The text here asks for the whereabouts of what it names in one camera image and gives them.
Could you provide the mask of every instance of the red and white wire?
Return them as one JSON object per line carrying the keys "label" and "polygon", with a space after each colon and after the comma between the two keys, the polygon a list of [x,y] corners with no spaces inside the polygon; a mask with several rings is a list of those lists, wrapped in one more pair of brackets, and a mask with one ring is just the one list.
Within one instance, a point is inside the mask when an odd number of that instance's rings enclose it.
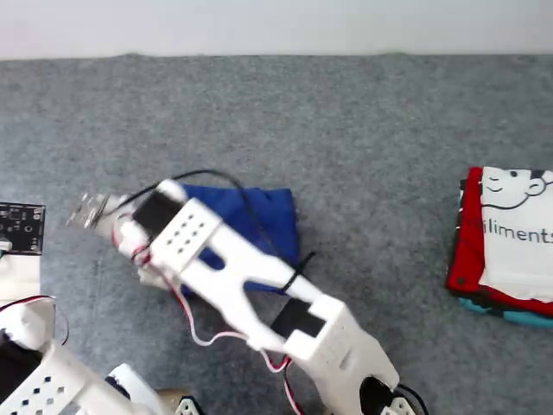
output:
{"label": "red and white wire", "polygon": [[305,415],[305,412],[300,407],[300,404],[298,404],[294,399],[294,392],[292,391],[292,387],[288,382],[288,368],[290,366],[292,366],[292,361],[286,364],[284,369],[284,391],[286,392],[286,398],[288,398],[288,402],[290,403],[290,406],[294,410],[295,415]]}
{"label": "red and white wire", "polygon": [[[198,335],[196,334],[196,328],[195,328],[195,324],[194,324],[194,315],[192,313],[192,309],[190,308],[190,304],[188,303],[188,300],[182,295],[181,290],[179,290],[179,287],[176,287],[175,284],[173,284],[169,280],[169,278],[165,277],[165,275],[163,275],[162,272],[160,272],[160,275],[162,275],[162,277],[165,280],[165,283],[167,284],[167,286],[171,289],[171,291],[173,291],[173,294],[175,295],[177,301],[181,305],[182,310],[186,314],[187,319],[188,319],[188,324],[190,325],[190,333],[192,335],[192,340],[194,340],[194,342],[197,345],[206,348],[207,346],[211,346],[212,344],[214,344],[215,341],[217,341],[218,339],[220,339],[222,337],[234,337],[234,338],[241,339],[241,340],[247,342],[248,338],[245,335],[243,335],[242,333],[239,333],[237,331],[222,331],[222,332],[214,335],[210,340],[207,340],[207,341],[200,339],[198,337]],[[267,352],[265,350],[261,349],[261,350],[259,350],[259,353],[263,356],[263,358],[265,360],[265,365],[267,366],[267,368],[274,374],[278,374],[278,373],[282,372],[286,368],[286,365],[289,364],[289,362],[291,361],[288,356],[285,356],[281,363],[279,363],[278,365],[275,365],[275,363],[273,363],[273,361],[270,359],[269,355],[267,354]]]}

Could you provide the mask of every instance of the cartoon face print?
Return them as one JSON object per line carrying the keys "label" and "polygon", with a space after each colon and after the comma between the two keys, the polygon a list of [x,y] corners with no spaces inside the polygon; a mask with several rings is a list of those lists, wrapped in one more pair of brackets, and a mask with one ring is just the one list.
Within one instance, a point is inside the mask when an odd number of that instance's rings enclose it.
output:
{"label": "cartoon face print", "polygon": [[482,207],[515,209],[530,197],[542,194],[553,182],[545,170],[502,170],[485,167],[482,174]]}

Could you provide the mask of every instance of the folded clothing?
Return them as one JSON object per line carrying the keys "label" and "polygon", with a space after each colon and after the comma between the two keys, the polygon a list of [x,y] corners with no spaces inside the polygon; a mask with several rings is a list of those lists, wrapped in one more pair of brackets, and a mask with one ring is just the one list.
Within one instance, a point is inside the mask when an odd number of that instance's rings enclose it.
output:
{"label": "folded clothing", "polygon": [[461,192],[460,212],[454,240],[454,253],[448,268],[446,286],[457,297],[472,301],[472,304],[486,309],[530,311],[541,316],[553,317],[553,303],[536,299],[521,300],[501,290],[480,283],[487,271],[485,255],[485,233],[482,217],[483,169],[469,170]]}
{"label": "folded clothing", "polygon": [[518,299],[553,300],[553,173],[482,172],[486,270],[481,284]]}
{"label": "folded clothing", "polygon": [[[258,223],[248,210],[240,191],[235,188],[211,188],[185,184],[188,197],[195,197],[216,212],[225,223],[248,239],[254,246],[270,255],[284,259],[289,264],[299,261],[299,240],[296,227],[296,208],[292,192],[288,188],[262,190],[247,188],[245,195],[258,218]],[[219,269],[220,258],[204,251],[200,258],[214,269]],[[248,283],[248,290],[276,291],[267,285]],[[187,287],[183,292],[189,293]]]}

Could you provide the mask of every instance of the white plastic part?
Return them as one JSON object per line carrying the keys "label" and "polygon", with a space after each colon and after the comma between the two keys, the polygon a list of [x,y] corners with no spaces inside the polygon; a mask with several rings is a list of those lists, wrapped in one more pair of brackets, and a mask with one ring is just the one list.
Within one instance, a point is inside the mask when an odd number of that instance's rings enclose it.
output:
{"label": "white plastic part", "polygon": [[56,343],[49,342],[43,353],[41,365],[0,405],[0,413],[57,415],[71,402],[87,415],[153,413],[133,405]]}
{"label": "white plastic part", "polygon": [[[197,258],[206,247],[223,259],[222,270]],[[248,337],[251,348],[283,352],[283,338],[257,318],[244,293],[248,281],[284,286],[294,270],[283,261],[259,251],[196,199],[188,201],[152,242],[150,254],[153,266],[204,297],[227,323]],[[322,294],[302,276],[288,293],[310,303]]]}
{"label": "white plastic part", "polygon": [[184,203],[188,196],[182,185],[174,180],[166,179],[157,185],[156,191],[163,193],[169,199]]}
{"label": "white plastic part", "polygon": [[[206,247],[223,259],[222,270],[198,259]],[[359,388],[365,377],[374,376],[390,389],[399,382],[378,341],[361,329],[346,305],[302,276],[287,293],[311,303],[308,312],[326,322],[318,336],[295,330],[285,341],[259,321],[244,294],[244,283],[283,287],[294,270],[260,252],[199,201],[191,199],[184,205],[154,240],[150,253],[154,267],[205,298],[227,323],[248,337],[250,347],[289,354],[313,378],[323,402],[335,415],[361,413]]]}
{"label": "white plastic part", "polygon": [[361,413],[359,387],[367,376],[390,389],[397,386],[399,375],[380,343],[357,324],[344,303],[323,295],[308,312],[326,324],[316,338],[295,330],[284,351],[311,376],[334,414]]}
{"label": "white plastic part", "polygon": [[0,240],[0,251],[9,251],[13,244],[8,240]]}
{"label": "white plastic part", "polygon": [[119,234],[118,250],[125,257],[130,258],[137,249],[148,245],[149,242],[148,234],[133,220],[123,220],[116,233]]}
{"label": "white plastic part", "polygon": [[39,255],[4,255],[0,259],[0,306],[41,292]]}
{"label": "white plastic part", "polygon": [[5,329],[10,340],[29,350],[39,350],[50,340],[47,322],[24,303],[0,312],[0,329]]}
{"label": "white plastic part", "polygon": [[159,395],[126,363],[116,367],[109,374],[130,395],[134,404],[148,407],[153,413],[159,415],[172,415]]}
{"label": "white plastic part", "polygon": [[193,400],[184,398],[176,408],[175,415],[200,415]]}
{"label": "white plastic part", "polygon": [[406,398],[395,398],[390,405],[388,412],[383,412],[383,415],[416,415],[413,408]]}

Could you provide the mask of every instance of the white wall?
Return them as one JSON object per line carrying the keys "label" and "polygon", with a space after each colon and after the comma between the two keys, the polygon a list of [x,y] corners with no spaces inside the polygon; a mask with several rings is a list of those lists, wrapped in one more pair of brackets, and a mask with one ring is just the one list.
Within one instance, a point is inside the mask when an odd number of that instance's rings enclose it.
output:
{"label": "white wall", "polygon": [[550,0],[0,0],[0,59],[547,53]]}

